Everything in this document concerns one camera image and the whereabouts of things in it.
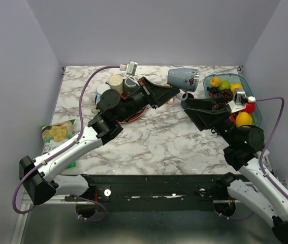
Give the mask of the dark blue mug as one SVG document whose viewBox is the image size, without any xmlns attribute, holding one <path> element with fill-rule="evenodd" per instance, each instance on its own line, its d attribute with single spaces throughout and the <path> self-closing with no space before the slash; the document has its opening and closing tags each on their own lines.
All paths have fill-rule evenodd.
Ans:
<svg viewBox="0 0 288 244">
<path fill-rule="evenodd" d="M 194 98 L 194 95 L 193 94 L 190 94 L 190 93 L 185 93 L 182 97 L 184 100 L 186 99 L 193 99 Z"/>
</svg>

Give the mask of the pink mug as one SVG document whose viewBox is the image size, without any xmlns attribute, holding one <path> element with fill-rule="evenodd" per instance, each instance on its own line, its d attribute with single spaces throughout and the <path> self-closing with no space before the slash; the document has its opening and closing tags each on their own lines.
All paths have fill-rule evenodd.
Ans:
<svg viewBox="0 0 288 244">
<path fill-rule="evenodd" d="M 173 104 L 174 103 L 174 101 L 175 101 L 175 98 L 172 98 L 172 99 L 170 99 L 168 102 L 167 102 L 167 104 Z"/>
</svg>

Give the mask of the grey blue patterned mug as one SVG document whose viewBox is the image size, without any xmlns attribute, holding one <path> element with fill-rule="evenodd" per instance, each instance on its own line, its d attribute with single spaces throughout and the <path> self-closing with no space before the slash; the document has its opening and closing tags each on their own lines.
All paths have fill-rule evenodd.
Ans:
<svg viewBox="0 0 288 244">
<path fill-rule="evenodd" d="M 194 93 L 197 90 L 200 77 L 200 71 L 192 68 L 170 69 L 167 75 L 167 84 L 170 87 L 180 89 L 184 92 L 184 97 L 176 98 L 185 101 L 188 98 L 188 92 Z"/>
</svg>

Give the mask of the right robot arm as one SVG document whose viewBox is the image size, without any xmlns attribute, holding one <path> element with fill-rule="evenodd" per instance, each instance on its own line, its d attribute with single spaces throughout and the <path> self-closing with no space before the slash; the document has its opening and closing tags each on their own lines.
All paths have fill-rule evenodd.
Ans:
<svg viewBox="0 0 288 244">
<path fill-rule="evenodd" d="M 222 96 L 210 99 L 187 98 L 185 113 L 200 130 L 213 129 L 227 143 L 223 152 L 226 162 L 245 176 L 254 191 L 232 173 L 217 181 L 215 194 L 220 199 L 229 196 L 239 200 L 259 215 L 281 243 L 288 243 L 288 189 L 264 166 L 262 159 L 267 145 L 264 131 L 253 125 L 237 127 L 230 115 L 242 111 L 255 97 L 235 95 L 219 110 L 212 107 Z"/>
</svg>

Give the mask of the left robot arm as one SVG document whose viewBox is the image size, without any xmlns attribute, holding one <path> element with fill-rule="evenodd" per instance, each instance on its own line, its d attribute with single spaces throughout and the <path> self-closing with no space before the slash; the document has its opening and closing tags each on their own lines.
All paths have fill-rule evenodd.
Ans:
<svg viewBox="0 0 288 244">
<path fill-rule="evenodd" d="M 47 154 L 20 160 L 20 177 L 25 180 L 23 186 L 32 203 L 41 205 L 56 195 L 77 195 L 83 201 L 90 200 L 94 189 L 89 177 L 62 175 L 65 168 L 113 140 L 123 130 L 120 122 L 147 105 L 152 108 L 164 105 L 179 92 L 177 88 L 156 85 L 146 78 L 141 79 L 141 86 L 127 98 L 114 89 L 103 92 L 97 104 L 99 113 L 79 133 Z"/>
</svg>

